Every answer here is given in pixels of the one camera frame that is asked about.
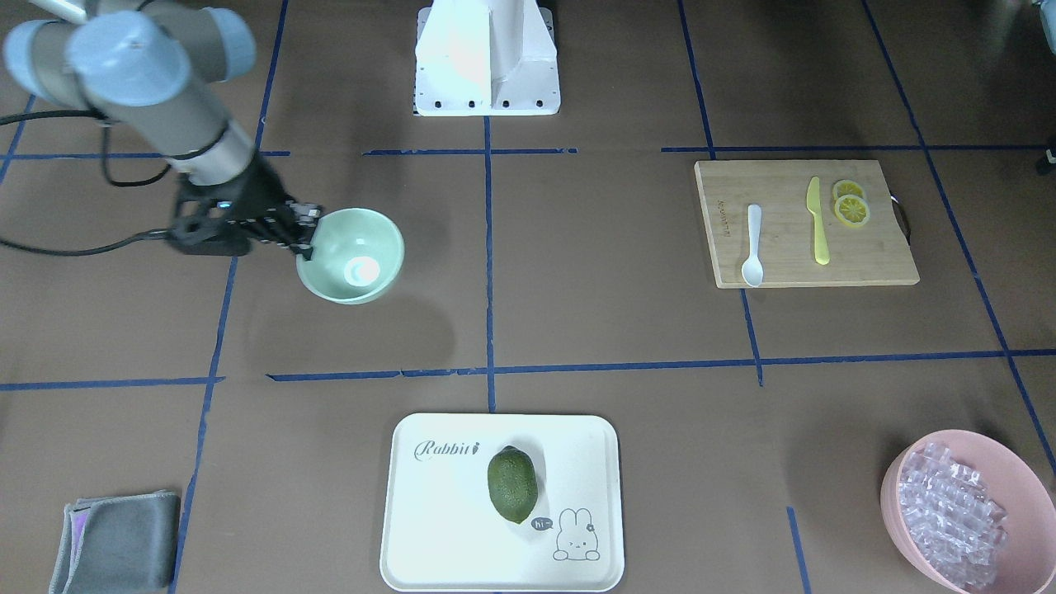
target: lemon slice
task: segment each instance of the lemon slice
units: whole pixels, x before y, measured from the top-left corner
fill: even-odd
[[[864,202],[865,188],[862,184],[855,182],[854,180],[840,180],[838,182],[832,184],[832,200],[840,200],[842,196],[856,196]]]
[[[851,193],[837,198],[833,211],[836,219],[848,227],[861,227],[869,222],[869,204]]]

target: white spoon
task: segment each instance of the white spoon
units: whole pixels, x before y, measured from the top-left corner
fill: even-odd
[[[748,260],[740,266],[740,276],[749,286],[762,284],[762,262],[759,261],[759,225],[762,224],[762,208],[758,204],[748,205]]]

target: pink bowl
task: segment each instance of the pink bowl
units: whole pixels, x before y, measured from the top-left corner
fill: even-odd
[[[919,440],[899,454],[887,469],[880,489],[884,525],[899,551],[924,575],[963,594],[964,590],[934,570],[917,549],[899,506],[899,477],[911,451],[928,442],[946,444],[954,460],[980,472],[987,494],[1008,513],[1004,527],[1008,540],[997,559],[997,581],[986,594],[1038,594],[1056,575],[1056,508],[1034,471],[1015,453],[994,440],[950,429]]]

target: green avocado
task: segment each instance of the green avocado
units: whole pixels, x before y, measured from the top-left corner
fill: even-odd
[[[488,495],[498,515],[520,524],[539,500],[535,466],[531,458],[513,446],[506,446],[488,463]]]

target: knife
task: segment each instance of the knife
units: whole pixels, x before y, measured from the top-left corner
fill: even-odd
[[[816,175],[810,179],[810,185],[807,186],[807,210],[814,216],[814,260],[824,266],[829,263],[829,242],[825,240],[825,225],[822,224],[821,185]]]

